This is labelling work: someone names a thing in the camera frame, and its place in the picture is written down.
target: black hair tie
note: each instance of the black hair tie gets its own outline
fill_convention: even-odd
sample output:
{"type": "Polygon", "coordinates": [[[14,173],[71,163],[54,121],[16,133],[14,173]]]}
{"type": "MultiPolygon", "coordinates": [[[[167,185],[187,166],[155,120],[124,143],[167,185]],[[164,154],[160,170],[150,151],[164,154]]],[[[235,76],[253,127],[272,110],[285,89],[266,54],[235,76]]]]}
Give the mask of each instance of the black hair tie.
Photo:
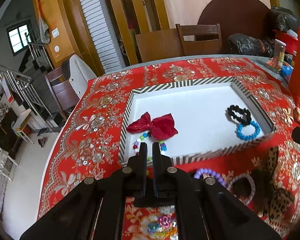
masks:
{"type": "Polygon", "coordinates": [[[232,116],[233,119],[236,119],[240,124],[242,124],[243,126],[247,126],[247,125],[250,125],[251,123],[251,113],[248,109],[241,109],[239,108],[239,106],[230,106],[229,108],[227,108],[228,110],[228,114],[229,116],[232,116]],[[235,115],[234,112],[237,112],[241,115],[245,115],[246,116],[246,120],[244,120],[243,118],[241,117],[238,117],[237,115],[235,115]]]}

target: red bow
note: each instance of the red bow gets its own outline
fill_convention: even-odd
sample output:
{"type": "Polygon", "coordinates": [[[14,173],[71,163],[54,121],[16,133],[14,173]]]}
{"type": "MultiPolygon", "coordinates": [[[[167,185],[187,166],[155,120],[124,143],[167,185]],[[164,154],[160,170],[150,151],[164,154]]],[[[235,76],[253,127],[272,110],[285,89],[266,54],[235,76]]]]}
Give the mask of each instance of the red bow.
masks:
{"type": "Polygon", "coordinates": [[[174,128],[174,120],[171,114],[154,118],[151,121],[149,113],[146,112],[140,119],[131,123],[127,127],[127,131],[129,133],[144,132],[147,130],[150,130],[151,135],[158,141],[166,140],[178,133],[178,131],[174,128]]]}

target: bracelet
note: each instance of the bracelet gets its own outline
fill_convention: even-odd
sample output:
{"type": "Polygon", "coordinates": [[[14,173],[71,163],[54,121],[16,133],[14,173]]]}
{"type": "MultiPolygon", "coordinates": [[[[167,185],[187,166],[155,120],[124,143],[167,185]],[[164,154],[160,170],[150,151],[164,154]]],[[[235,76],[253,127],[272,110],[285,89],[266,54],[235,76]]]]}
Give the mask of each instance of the bracelet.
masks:
{"type": "MultiPolygon", "coordinates": [[[[134,151],[134,153],[136,154],[136,155],[138,155],[139,154],[139,149],[138,149],[138,146],[139,146],[139,143],[141,142],[141,141],[143,141],[145,138],[147,138],[147,137],[151,137],[151,132],[145,132],[145,133],[143,133],[134,143],[133,143],[133,146],[132,146],[132,148],[133,148],[133,151],[134,151]]],[[[167,151],[167,145],[165,144],[165,142],[164,141],[159,141],[159,144],[160,144],[160,152],[161,152],[161,154],[165,154],[166,153],[166,151],[167,151]]]]}
{"type": "Polygon", "coordinates": [[[230,106],[229,108],[227,108],[227,111],[228,111],[228,114],[229,116],[232,116],[233,119],[237,120],[240,124],[242,124],[243,126],[247,126],[251,123],[251,113],[248,109],[241,109],[239,108],[239,106],[230,106]],[[246,116],[246,120],[244,120],[243,118],[241,117],[238,117],[237,115],[235,115],[234,112],[237,112],[241,115],[244,115],[246,116]]]}
{"type": "Polygon", "coordinates": [[[199,179],[200,176],[206,176],[206,177],[213,177],[215,178],[222,186],[226,185],[226,182],[223,180],[223,178],[221,177],[220,173],[216,173],[215,171],[213,171],[212,169],[207,169],[207,168],[201,168],[198,169],[196,171],[196,173],[194,174],[194,178],[195,179],[199,179]]]}
{"type": "Polygon", "coordinates": [[[237,180],[242,179],[242,178],[246,178],[249,181],[250,186],[251,186],[251,194],[250,194],[249,198],[247,200],[243,201],[243,204],[245,204],[247,206],[253,199],[254,194],[256,193],[256,185],[254,184],[253,178],[249,174],[243,173],[243,174],[240,174],[239,176],[233,178],[229,182],[229,184],[227,186],[227,190],[230,191],[232,189],[232,184],[234,184],[237,180]]]}
{"type": "Polygon", "coordinates": [[[235,133],[237,134],[237,136],[241,139],[241,140],[244,140],[244,141],[249,141],[249,140],[252,140],[254,139],[255,137],[258,136],[258,134],[260,133],[260,126],[258,125],[257,122],[255,121],[251,121],[250,123],[254,128],[255,128],[255,132],[251,135],[243,135],[242,134],[242,128],[243,128],[243,125],[242,124],[239,124],[237,126],[237,130],[235,131],[235,133]]]}

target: floral tablecloth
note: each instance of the floral tablecloth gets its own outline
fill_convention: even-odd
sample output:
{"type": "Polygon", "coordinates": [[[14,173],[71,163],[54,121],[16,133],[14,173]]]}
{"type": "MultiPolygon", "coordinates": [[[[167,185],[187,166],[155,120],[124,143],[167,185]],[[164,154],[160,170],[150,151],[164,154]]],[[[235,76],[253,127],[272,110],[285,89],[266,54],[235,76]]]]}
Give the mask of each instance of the floral tablecloth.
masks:
{"type": "MultiPolygon", "coordinates": [[[[234,176],[264,166],[268,148],[279,146],[274,173],[277,187],[295,197],[295,203],[280,221],[263,218],[282,237],[300,220],[300,145],[292,141],[297,123],[294,102],[277,80],[246,58],[199,58],[149,65],[98,77],[69,117],[52,149],[43,178],[38,218],[43,216],[86,177],[102,179],[120,168],[118,164],[122,116],[132,89],[188,79],[235,76],[253,94],[277,127],[270,141],[204,162],[182,165],[191,171],[209,167],[228,182],[234,176]]],[[[159,209],[140,209],[127,199],[122,231],[124,240],[150,240],[145,225],[159,209]]]]}

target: screw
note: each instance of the screw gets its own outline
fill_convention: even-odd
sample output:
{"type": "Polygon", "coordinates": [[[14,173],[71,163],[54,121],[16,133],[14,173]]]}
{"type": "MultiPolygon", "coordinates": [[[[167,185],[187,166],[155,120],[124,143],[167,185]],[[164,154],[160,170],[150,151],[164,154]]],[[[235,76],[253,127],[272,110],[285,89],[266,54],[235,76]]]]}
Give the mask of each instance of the screw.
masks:
{"type": "Polygon", "coordinates": [[[87,185],[90,185],[94,182],[94,178],[93,177],[87,177],[83,180],[83,182],[87,185]]]}
{"type": "Polygon", "coordinates": [[[176,173],[177,170],[178,169],[176,167],[169,167],[169,168],[167,168],[167,172],[169,172],[169,173],[176,173]]]}
{"type": "Polygon", "coordinates": [[[213,185],[216,182],[216,180],[213,177],[207,177],[205,181],[208,185],[213,185]]]}
{"type": "Polygon", "coordinates": [[[132,168],[131,168],[131,167],[124,167],[124,168],[122,169],[122,172],[123,172],[123,173],[130,173],[130,172],[132,172],[132,168]]]}

